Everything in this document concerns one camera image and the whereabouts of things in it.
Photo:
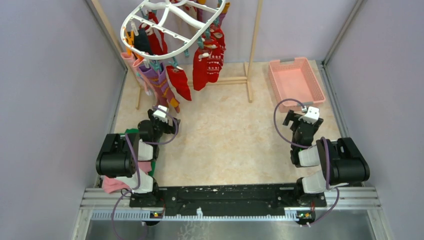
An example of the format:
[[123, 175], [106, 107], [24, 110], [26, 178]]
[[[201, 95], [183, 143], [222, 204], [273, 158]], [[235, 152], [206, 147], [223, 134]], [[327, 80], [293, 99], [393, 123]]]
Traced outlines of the purple striped sock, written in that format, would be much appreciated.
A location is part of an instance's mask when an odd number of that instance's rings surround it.
[[180, 102], [172, 91], [165, 70], [159, 70], [158, 73], [153, 68], [147, 68], [143, 64], [139, 67], [139, 73], [146, 77], [147, 82], [153, 87], [156, 93], [156, 106], [173, 107], [177, 113], [180, 113]]

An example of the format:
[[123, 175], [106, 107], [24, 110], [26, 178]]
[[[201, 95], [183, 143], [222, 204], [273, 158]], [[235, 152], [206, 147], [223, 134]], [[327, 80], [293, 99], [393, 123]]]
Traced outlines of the red santa sock front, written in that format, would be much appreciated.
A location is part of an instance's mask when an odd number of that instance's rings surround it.
[[168, 65], [165, 67], [168, 78], [177, 93], [187, 101], [192, 101], [191, 91], [188, 85], [188, 77], [183, 69]]

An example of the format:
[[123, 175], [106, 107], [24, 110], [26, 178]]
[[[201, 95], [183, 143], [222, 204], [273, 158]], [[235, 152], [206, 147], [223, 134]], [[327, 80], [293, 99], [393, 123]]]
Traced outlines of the pink plastic basket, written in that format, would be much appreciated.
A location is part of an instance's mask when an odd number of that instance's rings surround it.
[[272, 60], [268, 63], [268, 77], [275, 99], [296, 99], [304, 105], [319, 105], [326, 101], [319, 81], [305, 57], [292, 63]]

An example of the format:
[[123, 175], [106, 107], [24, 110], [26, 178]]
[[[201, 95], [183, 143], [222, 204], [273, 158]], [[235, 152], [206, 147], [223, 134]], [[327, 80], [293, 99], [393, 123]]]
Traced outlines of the teal clothespin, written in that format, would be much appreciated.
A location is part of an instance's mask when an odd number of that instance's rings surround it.
[[174, 69], [177, 69], [179, 71], [183, 71], [184, 70], [182, 67], [179, 66], [179, 63], [178, 63], [178, 61], [177, 61], [177, 59], [176, 59], [175, 56], [173, 56], [171, 59], [172, 59], [172, 61], [169, 61], [168, 62], [169, 65], [171, 65]]

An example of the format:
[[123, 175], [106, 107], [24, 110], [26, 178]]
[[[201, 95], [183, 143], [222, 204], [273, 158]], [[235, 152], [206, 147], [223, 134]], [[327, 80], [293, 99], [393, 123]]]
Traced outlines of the white plastic clip hanger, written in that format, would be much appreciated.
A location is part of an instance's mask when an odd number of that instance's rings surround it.
[[[120, 27], [119, 37], [123, 45], [133, 53], [141, 56], [146, 61], [166, 60], [176, 57], [186, 52], [189, 47], [200, 41], [203, 35], [210, 30], [210, 26], [219, 19], [219, 15], [224, 11], [225, 0], [218, 1], [219, 6], [200, 4], [195, 0], [143, 0], [124, 19]], [[200, 9], [206, 13], [206, 19], [198, 20], [191, 16], [183, 7], [185, 5]], [[184, 33], [171, 27], [171, 21], [181, 20], [186, 25], [195, 29], [194, 34]], [[151, 27], [155, 32], [164, 34], [167, 38], [179, 42], [175, 48], [163, 54], [149, 54], [144, 50], [139, 50], [134, 44], [127, 40], [128, 31], [136, 33], [140, 25]]]

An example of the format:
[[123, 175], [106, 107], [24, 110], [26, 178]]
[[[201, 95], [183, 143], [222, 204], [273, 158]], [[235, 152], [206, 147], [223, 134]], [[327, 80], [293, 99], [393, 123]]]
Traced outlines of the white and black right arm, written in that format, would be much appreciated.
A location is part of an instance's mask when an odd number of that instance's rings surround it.
[[350, 137], [331, 141], [325, 137], [314, 139], [323, 123], [318, 109], [304, 115], [289, 110], [283, 121], [292, 131], [290, 160], [297, 168], [319, 167], [312, 175], [300, 177], [293, 192], [299, 206], [307, 206], [314, 195], [339, 186], [358, 184], [370, 178], [370, 168], [357, 145]]

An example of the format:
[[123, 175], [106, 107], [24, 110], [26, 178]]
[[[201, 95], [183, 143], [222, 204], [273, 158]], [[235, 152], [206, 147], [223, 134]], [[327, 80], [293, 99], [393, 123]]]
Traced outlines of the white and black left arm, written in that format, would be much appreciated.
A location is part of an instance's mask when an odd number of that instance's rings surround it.
[[106, 135], [95, 169], [103, 177], [101, 188], [105, 193], [121, 191], [125, 197], [141, 198], [147, 206], [154, 207], [161, 198], [152, 176], [160, 146], [164, 144], [161, 138], [175, 138], [181, 121], [161, 105], [147, 114], [148, 118], [140, 121], [136, 129]]

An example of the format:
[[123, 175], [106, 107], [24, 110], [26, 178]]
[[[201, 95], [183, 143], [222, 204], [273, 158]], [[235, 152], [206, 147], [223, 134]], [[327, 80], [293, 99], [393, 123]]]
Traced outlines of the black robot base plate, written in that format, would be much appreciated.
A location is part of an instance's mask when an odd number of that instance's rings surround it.
[[133, 193], [131, 208], [174, 207], [188, 203], [264, 203], [278, 207], [325, 207], [323, 193], [303, 193], [296, 183], [153, 186], [149, 193]]

